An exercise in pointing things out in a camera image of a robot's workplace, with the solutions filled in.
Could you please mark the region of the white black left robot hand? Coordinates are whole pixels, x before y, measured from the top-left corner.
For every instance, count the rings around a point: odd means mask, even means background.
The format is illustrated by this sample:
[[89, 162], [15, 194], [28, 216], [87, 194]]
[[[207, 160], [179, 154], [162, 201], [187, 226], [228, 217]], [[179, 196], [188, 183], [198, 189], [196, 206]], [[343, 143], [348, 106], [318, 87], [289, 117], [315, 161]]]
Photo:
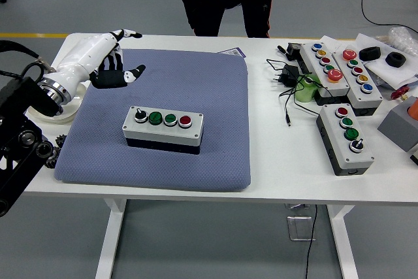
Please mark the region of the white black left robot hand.
[[126, 87], [138, 79], [145, 70], [144, 65], [125, 71], [123, 52], [119, 41], [123, 38], [141, 38], [136, 31], [119, 29], [79, 41], [61, 60], [56, 72], [44, 77], [53, 80], [66, 90], [89, 80], [98, 89]]

